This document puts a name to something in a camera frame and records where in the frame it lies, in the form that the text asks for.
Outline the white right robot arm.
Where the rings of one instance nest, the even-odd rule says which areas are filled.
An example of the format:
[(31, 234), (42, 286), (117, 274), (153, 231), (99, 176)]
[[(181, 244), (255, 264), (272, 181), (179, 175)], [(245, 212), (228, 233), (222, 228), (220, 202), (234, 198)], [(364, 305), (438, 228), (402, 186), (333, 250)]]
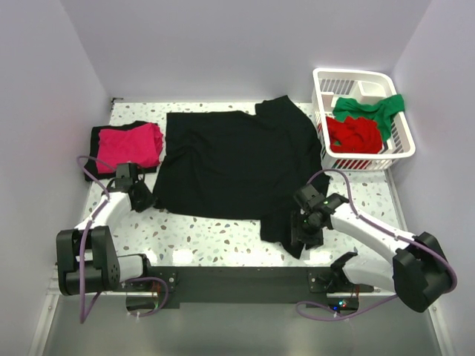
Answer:
[(357, 211), (348, 198), (326, 197), (311, 184), (300, 188), (294, 199), (300, 209), (291, 216), (292, 243), (315, 245), (325, 229), (334, 230), (380, 256), (368, 260), (354, 251), (343, 254), (319, 281), (325, 291), (376, 287), (391, 291), (411, 310), (423, 312), (456, 287), (456, 275), (432, 234), (394, 228)]

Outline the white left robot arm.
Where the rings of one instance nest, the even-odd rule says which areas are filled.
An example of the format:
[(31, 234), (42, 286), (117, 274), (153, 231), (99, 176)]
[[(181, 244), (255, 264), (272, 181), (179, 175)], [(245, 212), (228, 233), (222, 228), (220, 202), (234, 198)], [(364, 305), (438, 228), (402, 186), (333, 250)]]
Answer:
[(56, 236), (56, 264), (59, 290), (78, 295), (80, 279), (84, 292), (115, 291), (128, 281), (137, 291), (149, 289), (154, 273), (144, 254), (119, 257), (113, 233), (129, 213), (143, 212), (154, 204), (145, 183), (145, 171), (137, 163), (119, 164), (115, 177), (102, 186), (97, 206), (78, 225)]

